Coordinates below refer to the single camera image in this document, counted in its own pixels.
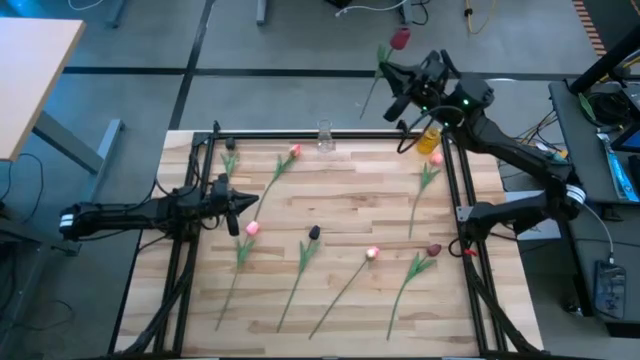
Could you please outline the orange striped strip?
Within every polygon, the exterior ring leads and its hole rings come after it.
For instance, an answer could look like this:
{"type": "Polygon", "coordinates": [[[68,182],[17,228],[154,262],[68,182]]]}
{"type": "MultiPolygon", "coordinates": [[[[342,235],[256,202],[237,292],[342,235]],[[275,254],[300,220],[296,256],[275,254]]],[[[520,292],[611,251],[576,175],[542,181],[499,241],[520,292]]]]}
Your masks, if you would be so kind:
{"type": "Polygon", "coordinates": [[[589,15],[583,0],[571,0],[576,10],[579,20],[589,38],[590,44],[597,56],[602,57],[606,54],[605,46],[597,33],[596,27],[589,15]]]}

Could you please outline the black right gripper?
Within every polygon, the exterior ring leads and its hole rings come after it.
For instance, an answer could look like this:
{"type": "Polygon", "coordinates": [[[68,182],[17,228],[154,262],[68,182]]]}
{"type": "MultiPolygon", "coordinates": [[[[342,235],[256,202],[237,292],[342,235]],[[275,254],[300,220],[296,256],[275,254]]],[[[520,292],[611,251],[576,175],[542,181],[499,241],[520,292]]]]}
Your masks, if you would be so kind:
{"type": "Polygon", "coordinates": [[[449,78],[449,68],[438,52],[431,51],[418,65],[384,62],[383,77],[394,98],[383,118],[395,122],[409,105],[427,109],[438,106],[449,78]]]}

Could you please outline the pale pink tulip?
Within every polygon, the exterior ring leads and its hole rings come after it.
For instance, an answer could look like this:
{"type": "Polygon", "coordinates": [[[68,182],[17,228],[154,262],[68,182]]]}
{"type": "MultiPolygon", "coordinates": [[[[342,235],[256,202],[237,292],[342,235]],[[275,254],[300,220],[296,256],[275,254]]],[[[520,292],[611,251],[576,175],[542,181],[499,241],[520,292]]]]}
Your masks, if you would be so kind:
{"type": "Polygon", "coordinates": [[[326,318],[328,317],[329,313],[334,308],[336,303],[341,299],[343,294],[349,289],[351,284],[358,277],[358,275],[362,272],[362,270],[365,268],[365,266],[378,257],[379,252],[380,252],[380,249],[377,246],[369,247],[365,251],[365,258],[364,258],[363,262],[358,267],[358,269],[354,272],[354,274],[351,276],[351,278],[347,281],[347,283],[344,285],[344,287],[338,292],[338,294],[333,299],[333,301],[330,303],[330,305],[327,307],[327,309],[325,310],[324,314],[322,315],[320,320],[317,322],[317,324],[315,325],[315,327],[313,328],[313,330],[309,334],[309,336],[308,336],[309,340],[311,340],[314,337],[314,335],[317,333],[317,331],[320,329],[322,324],[325,322],[326,318]]]}

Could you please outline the blue strip tool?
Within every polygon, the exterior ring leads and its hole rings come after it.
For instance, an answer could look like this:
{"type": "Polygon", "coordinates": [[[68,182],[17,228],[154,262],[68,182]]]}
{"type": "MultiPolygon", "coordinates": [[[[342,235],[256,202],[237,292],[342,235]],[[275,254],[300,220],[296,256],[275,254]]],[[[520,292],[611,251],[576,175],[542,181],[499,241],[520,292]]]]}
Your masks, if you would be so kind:
{"type": "Polygon", "coordinates": [[[602,142],[616,195],[620,200],[640,203],[640,198],[635,192],[631,180],[624,171],[621,162],[611,146],[609,136],[606,133],[600,132],[598,132],[596,136],[602,142]]]}

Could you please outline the black diagonal beam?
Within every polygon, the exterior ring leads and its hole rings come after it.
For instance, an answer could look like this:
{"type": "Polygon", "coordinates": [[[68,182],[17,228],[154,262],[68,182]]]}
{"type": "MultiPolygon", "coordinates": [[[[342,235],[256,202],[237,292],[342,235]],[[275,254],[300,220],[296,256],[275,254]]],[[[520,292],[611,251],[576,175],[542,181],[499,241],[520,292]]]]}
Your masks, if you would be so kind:
{"type": "Polygon", "coordinates": [[[570,93],[577,95],[590,89],[609,71],[640,47],[640,25],[636,25],[620,42],[580,75],[569,87],[570,93]]]}

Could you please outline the red tulip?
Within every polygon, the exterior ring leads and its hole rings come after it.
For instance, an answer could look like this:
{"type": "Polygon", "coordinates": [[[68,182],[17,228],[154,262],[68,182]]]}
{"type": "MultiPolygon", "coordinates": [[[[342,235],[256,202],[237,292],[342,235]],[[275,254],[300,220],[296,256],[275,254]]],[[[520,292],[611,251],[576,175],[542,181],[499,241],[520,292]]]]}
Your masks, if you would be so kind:
{"type": "MultiPolygon", "coordinates": [[[[377,65],[379,65],[382,62],[388,61],[394,52],[403,50],[407,46],[407,43],[409,42],[410,37],[411,37],[411,31],[408,27],[399,28],[389,40],[388,45],[378,46],[378,49],[376,51],[377,65]]],[[[369,105],[369,101],[371,99],[373,91],[381,77],[382,77],[382,71],[380,70],[380,67],[377,66],[374,73],[374,80],[372,82],[371,87],[369,88],[367,97],[365,99],[364,105],[362,106],[362,109],[360,112],[360,116],[359,116],[360,119],[362,119],[364,114],[366,113],[366,109],[369,105]]]]}

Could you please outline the maroon tulip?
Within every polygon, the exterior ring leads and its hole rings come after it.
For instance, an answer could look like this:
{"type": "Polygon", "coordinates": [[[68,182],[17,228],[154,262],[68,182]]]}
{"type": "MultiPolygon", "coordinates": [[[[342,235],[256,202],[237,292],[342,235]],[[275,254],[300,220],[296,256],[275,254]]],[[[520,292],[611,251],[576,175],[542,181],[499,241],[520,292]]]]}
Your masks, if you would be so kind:
{"type": "Polygon", "coordinates": [[[435,245],[428,246],[424,254],[421,254],[420,252],[417,252],[415,254],[411,262],[411,265],[407,271],[407,274],[402,282],[402,285],[399,288],[399,291],[397,293],[397,296],[395,298],[395,301],[392,307],[391,318],[390,318],[389,325],[387,328],[387,333],[386,333],[387,341],[390,340],[390,337],[394,328],[395,319],[396,319],[397,308],[400,302],[400,298],[406,286],[409,284],[409,282],[413,278],[415,278],[420,273],[424,272],[427,268],[429,268],[436,262],[435,258],[439,255],[441,250],[442,250],[442,246],[439,244],[435,244],[435,245]]]}

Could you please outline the yellow glass vase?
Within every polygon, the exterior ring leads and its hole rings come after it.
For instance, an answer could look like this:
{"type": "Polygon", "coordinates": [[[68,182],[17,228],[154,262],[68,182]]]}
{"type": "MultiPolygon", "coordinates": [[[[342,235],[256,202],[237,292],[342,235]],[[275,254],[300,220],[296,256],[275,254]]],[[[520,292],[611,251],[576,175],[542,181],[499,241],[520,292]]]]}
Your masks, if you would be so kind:
{"type": "Polygon", "coordinates": [[[425,133],[421,136],[420,140],[416,144],[417,151],[421,154],[431,154],[441,142],[440,130],[436,127],[429,127],[425,133]]]}

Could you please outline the black aluminium table frame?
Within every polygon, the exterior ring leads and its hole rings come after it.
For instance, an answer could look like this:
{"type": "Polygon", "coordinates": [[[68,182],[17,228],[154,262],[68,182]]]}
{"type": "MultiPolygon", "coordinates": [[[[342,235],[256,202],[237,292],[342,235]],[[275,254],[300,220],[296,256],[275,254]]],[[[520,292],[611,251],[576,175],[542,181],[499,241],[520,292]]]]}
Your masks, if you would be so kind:
{"type": "Polygon", "coordinates": [[[423,192],[408,239],[411,208],[425,156],[398,154],[398,138],[381,132],[340,134],[333,151],[318,150],[313,133],[238,132],[231,184],[262,197],[277,156],[301,145],[296,162],[264,200],[255,244],[238,275],[218,331],[216,323],[236,267],[236,249],[224,225],[204,231],[187,298],[171,311],[165,348],[174,356],[228,357],[474,357],[512,350],[504,328],[467,284],[475,271],[493,290],[513,325],[534,347],[541,337],[519,249],[496,227],[482,247],[462,254],[458,207],[501,203],[505,195],[496,161],[455,146],[423,192]],[[277,325],[296,280],[299,243],[321,228],[311,258],[279,333],[277,325]],[[442,250],[436,262],[406,286],[386,340],[392,307],[417,252],[442,250]],[[380,249],[308,336],[372,246],[380,249]]]}

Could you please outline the light wooden desk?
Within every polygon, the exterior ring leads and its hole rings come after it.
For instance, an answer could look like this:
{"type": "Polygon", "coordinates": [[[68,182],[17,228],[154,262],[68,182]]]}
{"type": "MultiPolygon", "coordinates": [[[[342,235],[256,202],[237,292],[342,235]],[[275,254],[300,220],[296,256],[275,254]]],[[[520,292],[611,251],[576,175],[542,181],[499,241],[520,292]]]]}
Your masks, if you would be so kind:
{"type": "Polygon", "coordinates": [[[14,161],[76,48],[85,23],[0,17],[0,161],[14,161]]]}

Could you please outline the dark purple tulip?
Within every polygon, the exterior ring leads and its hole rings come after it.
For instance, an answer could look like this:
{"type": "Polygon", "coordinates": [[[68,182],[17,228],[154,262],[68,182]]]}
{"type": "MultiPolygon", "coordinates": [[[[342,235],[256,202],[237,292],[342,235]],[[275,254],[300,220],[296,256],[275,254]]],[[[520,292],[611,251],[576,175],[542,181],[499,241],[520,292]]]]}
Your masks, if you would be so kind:
{"type": "Polygon", "coordinates": [[[287,303],[284,307],[283,313],[281,315],[281,318],[279,320],[279,323],[277,325],[276,328],[276,332],[279,333],[281,331],[281,328],[283,326],[283,323],[285,321],[286,315],[288,313],[288,310],[290,308],[291,302],[293,300],[293,297],[295,295],[295,292],[298,288],[298,285],[300,283],[300,280],[302,278],[302,275],[304,274],[304,271],[306,270],[311,258],[315,255],[315,253],[317,252],[319,246],[320,246],[320,242],[319,242],[319,238],[320,238],[320,234],[321,234],[321,228],[318,225],[314,225],[311,227],[309,234],[308,234],[308,242],[307,243],[303,243],[300,242],[299,243],[299,264],[298,264],[298,272],[297,272],[297,276],[296,276],[296,280],[294,282],[294,285],[291,289],[291,292],[289,294],[287,303]]]}

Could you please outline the clear glass vase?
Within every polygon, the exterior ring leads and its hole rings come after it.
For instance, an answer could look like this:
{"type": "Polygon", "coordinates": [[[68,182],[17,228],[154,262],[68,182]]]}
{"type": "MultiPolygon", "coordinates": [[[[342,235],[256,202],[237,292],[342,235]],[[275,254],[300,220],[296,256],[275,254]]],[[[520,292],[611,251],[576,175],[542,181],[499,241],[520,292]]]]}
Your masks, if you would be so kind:
{"type": "Polygon", "coordinates": [[[332,123],[328,119],[322,119],[317,123],[318,126],[318,150],[322,153],[328,153],[335,149],[335,141],[332,137],[332,123]]]}

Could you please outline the dark grey side table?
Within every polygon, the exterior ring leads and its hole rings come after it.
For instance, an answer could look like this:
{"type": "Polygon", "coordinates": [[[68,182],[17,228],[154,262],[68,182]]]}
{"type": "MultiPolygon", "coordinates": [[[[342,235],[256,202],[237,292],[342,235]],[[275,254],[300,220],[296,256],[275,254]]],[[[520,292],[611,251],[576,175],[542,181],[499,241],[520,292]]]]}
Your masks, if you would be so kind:
{"type": "Polygon", "coordinates": [[[552,106],[568,148],[569,158],[587,195],[586,203],[600,214],[604,209],[618,221],[599,222],[588,210],[563,226],[571,241],[581,275],[581,301],[587,316],[601,320],[612,337],[640,338],[640,203],[624,202],[614,190],[611,173],[596,127],[585,119],[580,100],[564,82],[549,84],[552,106]],[[599,313],[593,306],[595,263],[614,256],[626,270],[625,313],[621,320],[599,313]]]}

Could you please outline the grey metal desk leg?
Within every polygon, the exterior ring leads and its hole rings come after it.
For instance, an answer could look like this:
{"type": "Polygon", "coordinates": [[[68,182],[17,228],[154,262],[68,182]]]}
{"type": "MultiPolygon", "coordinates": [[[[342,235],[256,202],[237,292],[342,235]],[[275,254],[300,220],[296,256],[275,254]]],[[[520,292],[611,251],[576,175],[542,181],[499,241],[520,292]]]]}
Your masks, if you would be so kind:
{"type": "Polygon", "coordinates": [[[124,123],[114,119],[109,123],[99,147],[94,150],[61,123],[42,112],[32,132],[91,175],[98,177],[104,170],[124,123]]]}

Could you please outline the black device box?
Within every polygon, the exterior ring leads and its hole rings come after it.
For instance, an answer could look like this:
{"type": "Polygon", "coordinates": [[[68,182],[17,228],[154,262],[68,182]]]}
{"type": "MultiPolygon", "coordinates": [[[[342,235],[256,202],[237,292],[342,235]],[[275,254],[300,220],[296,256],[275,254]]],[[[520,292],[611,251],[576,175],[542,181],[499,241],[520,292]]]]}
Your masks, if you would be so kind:
{"type": "Polygon", "coordinates": [[[626,270],[607,261],[595,263],[594,307],[608,317],[621,320],[625,313],[626,270]]]}

